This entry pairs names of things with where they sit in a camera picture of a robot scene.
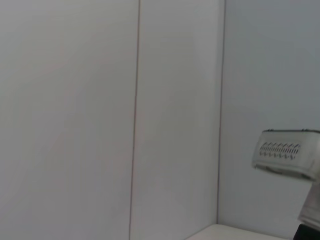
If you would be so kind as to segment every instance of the white surface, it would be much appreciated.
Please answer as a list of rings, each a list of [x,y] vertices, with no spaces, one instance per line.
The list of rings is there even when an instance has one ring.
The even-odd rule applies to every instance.
[[[228,0],[219,223],[293,237],[310,184],[255,171],[262,130],[320,129],[320,1]]]
[[[223,7],[141,1],[131,240],[216,221]]]
[[[128,239],[137,19],[137,0],[0,2],[0,239]]]
[[[212,225],[187,240],[281,240],[224,225]]]

